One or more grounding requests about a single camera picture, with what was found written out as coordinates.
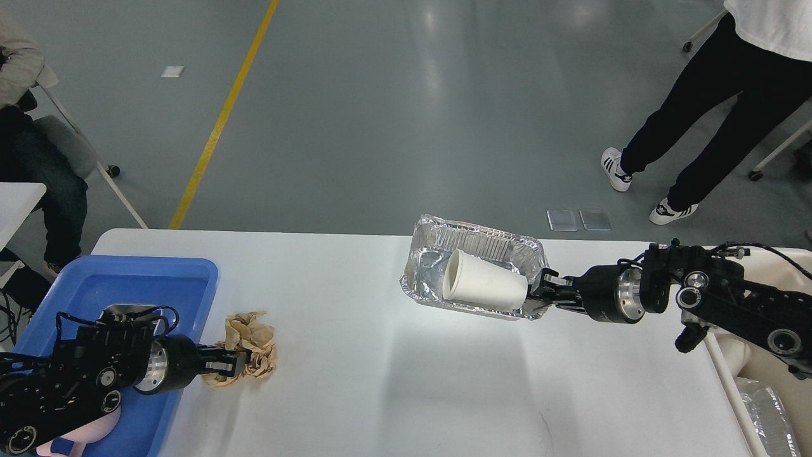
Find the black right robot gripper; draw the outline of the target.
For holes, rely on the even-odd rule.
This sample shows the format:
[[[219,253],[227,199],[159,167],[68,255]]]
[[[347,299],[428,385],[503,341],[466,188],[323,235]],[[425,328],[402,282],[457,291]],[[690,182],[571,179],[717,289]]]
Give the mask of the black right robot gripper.
[[[646,314],[640,298],[641,269],[629,264],[591,267],[578,278],[545,267],[540,272],[539,297],[526,298],[527,314],[542,314],[549,307],[586,314],[598,322],[635,324]]]

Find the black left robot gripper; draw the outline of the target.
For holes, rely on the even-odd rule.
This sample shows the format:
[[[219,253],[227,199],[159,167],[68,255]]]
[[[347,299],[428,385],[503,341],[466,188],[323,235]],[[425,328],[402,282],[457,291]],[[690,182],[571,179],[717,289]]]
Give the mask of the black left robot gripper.
[[[204,362],[201,356],[209,357]],[[236,355],[220,345],[197,345],[187,336],[166,336],[152,342],[143,378],[134,385],[142,395],[182,390],[198,375],[238,377],[247,355]]]

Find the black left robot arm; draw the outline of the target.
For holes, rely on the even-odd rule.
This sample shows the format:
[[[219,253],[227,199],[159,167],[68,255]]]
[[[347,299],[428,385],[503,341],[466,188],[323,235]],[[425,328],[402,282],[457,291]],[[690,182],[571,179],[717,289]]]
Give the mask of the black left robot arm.
[[[95,321],[55,316],[47,357],[2,353],[2,449],[20,455],[116,413],[122,391],[181,390],[200,375],[236,377],[249,351],[201,345],[174,332],[166,305],[107,307]]]

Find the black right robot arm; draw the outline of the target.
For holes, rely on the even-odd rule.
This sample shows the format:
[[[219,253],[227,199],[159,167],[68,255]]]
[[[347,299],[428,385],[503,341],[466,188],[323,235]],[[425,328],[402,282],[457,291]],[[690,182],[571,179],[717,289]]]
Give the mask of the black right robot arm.
[[[692,351],[710,329],[720,328],[771,353],[798,380],[810,377],[810,295],[746,280],[743,257],[753,242],[712,248],[674,239],[652,243],[635,258],[560,277],[548,268],[527,289],[528,300],[589,316],[603,323],[635,324],[675,303],[683,330],[679,352]]]

